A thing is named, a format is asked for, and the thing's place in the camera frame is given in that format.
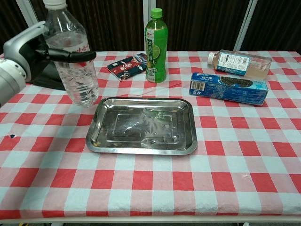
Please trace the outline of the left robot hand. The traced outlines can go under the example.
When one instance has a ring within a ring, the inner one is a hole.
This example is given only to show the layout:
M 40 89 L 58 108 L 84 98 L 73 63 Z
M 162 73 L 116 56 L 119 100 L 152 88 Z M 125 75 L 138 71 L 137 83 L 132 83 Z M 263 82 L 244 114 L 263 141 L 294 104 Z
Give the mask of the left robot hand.
M 48 47 L 43 37 L 45 21 L 40 21 L 5 42 L 4 58 L 17 62 L 26 72 L 26 82 L 39 76 L 50 61 L 82 63 L 96 58 L 96 52 L 68 52 Z

